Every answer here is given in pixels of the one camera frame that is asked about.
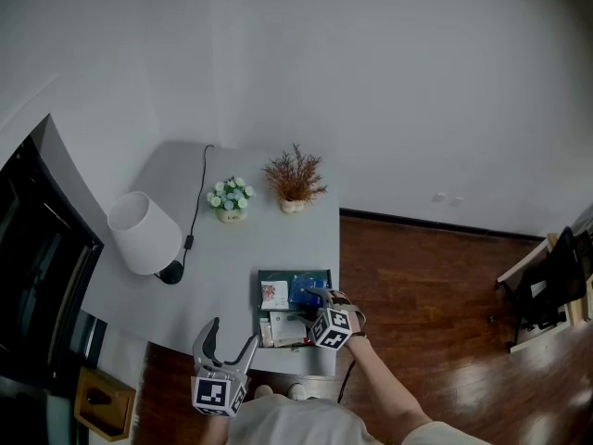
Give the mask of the person's right hand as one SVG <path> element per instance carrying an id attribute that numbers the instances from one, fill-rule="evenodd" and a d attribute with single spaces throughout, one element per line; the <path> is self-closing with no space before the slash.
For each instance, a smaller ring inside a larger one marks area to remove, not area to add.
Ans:
<path id="1" fill-rule="evenodd" d="M 354 337 L 367 337 L 365 331 L 366 316 L 360 308 L 353 304 L 350 299 L 339 290 L 332 290 L 331 298 L 333 309 L 343 312 L 348 316 L 352 335 Z"/>

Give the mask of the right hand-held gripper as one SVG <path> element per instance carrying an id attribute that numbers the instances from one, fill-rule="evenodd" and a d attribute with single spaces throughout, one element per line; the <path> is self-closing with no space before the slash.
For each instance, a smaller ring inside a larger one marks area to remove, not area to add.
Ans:
<path id="1" fill-rule="evenodd" d="M 308 306 L 320 306 L 315 311 L 299 311 L 297 319 L 309 330 L 309 339 L 318 348 L 340 350 L 350 338 L 348 316 L 334 310 L 331 303 L 332 290 L 328 288 L 307 288 Z"/>

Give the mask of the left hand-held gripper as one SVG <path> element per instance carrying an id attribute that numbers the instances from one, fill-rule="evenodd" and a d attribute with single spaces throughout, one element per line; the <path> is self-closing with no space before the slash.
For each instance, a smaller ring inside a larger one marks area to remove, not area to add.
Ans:
<path id="1" fill-rule="evenodd" d="M 258 335 L 250 337 L 234 361 L 222 364 L 233 370 L 218 368 L 216 339 L 220 318 L 215 317 L 200 331 L 193 344 L 196 375 L 191 378 L 192 405 L 204 415 L 235 417 L 246 397 L 250 369 L 259 347 Z"/>

